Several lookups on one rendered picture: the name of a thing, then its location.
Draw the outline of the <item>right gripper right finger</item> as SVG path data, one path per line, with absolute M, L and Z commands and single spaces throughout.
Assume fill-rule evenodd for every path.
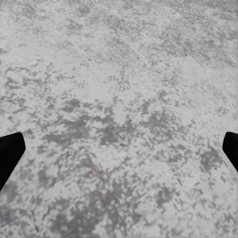
M 238 172 L 238 134 L 226 132 L 222 150 Z

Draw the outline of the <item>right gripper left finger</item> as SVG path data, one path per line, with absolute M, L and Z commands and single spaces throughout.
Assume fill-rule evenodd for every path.
M 26 150 L 22 132 L 0 137 L 0 191 Z

